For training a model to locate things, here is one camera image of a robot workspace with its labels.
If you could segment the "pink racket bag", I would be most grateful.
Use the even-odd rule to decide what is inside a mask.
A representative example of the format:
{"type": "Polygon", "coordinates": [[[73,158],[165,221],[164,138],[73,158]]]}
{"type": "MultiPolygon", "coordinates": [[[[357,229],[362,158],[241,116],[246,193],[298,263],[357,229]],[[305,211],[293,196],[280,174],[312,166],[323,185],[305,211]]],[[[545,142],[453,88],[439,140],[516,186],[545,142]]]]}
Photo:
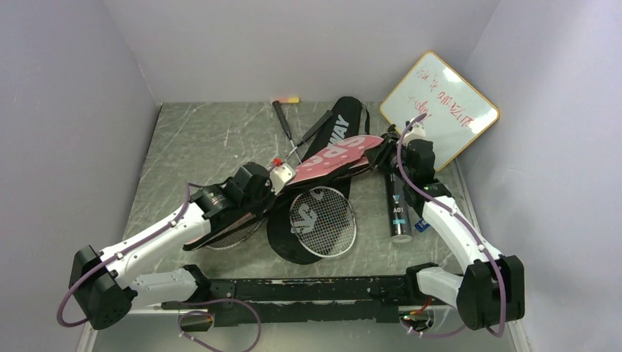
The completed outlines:
{"type": "Polygon", "coordinates": [[[289,192],[313,183],[323,184],[346,171],[366,167],[365,152],[382,141],[381,137],[371,135],[348,137],[323,148],[295,168],[287,163],[272,169],[253,162],[244,164],[235,176],[202,187],[191,196],[191,201],[202,209],[202,217],[209,222],[210,229],[186,241],[183,249],[194,251],[261,219],[289,192]]]}

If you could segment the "black shuttlecock tube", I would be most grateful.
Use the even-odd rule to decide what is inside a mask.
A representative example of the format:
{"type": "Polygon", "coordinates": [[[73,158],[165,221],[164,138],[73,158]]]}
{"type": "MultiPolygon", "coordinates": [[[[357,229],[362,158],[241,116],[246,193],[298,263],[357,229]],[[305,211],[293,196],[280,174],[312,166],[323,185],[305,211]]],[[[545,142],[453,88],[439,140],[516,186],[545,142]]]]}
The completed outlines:
{"type": "Polygon", "coordinates": [[[395,174],[384,176],[387,212],[389,216],[390,240],[393,243],[408,243],[413,240],[408,204],[404,197],[403,181],[395,174]]]}

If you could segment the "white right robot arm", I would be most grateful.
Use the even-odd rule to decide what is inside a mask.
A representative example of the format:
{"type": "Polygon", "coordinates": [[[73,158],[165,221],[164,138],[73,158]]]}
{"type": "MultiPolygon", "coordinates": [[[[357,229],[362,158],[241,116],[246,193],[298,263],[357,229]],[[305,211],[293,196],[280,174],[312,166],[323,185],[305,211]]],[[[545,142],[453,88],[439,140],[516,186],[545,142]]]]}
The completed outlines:
{"type": "Polygon", "coordinates": [[[365,151],[369,165],[404,182],[403,198],[447,244],[461,267],[452,274],[437,264],[408,268],[403,294],[412,304],[436,298],[457,310],[461,330],[485,329],[501,337],[525,314],[524,264],[490,244],[460,211],[435,176],[433,142],[425,138],[424,115],[402,132],[390,126],[379,146],[365,151]]]}

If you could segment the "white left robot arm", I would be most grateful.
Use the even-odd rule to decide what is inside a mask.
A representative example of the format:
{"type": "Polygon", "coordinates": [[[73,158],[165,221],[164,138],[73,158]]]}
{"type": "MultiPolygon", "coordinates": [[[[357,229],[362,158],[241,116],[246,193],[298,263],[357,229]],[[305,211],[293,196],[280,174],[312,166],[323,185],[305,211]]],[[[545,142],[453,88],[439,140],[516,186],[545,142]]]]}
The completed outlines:
{"type": "Polygon", "coordinates": [[[246,163],[220,183],[187,184],[181,205],[138,234],[101,250],[90,245],[79,249],[56,310],[57,323],[65,328],[89,323],[101,330],[132,309],[151,304],[182,301],[192,308],[204,306],[211,283],[197,266],[165,274],[144,270],[170,250],[198,249],[233,225],[264,215],[296,176],[288,164],[265,168],[246,163]]]}

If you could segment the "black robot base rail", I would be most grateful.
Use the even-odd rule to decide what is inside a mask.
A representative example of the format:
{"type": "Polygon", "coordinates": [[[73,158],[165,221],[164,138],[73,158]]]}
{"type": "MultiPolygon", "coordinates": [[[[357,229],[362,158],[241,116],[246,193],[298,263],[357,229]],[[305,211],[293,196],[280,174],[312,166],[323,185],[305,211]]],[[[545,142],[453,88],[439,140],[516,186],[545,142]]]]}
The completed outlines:
{"type": "Polygon", "coordinates": [[[168,301],[166,312],[206,309],[218,327],[254,323],[371,320],[396,323],[438,301],[419,293],[407,275],[300,279],[214,279],[187,303],[168,301]]]}

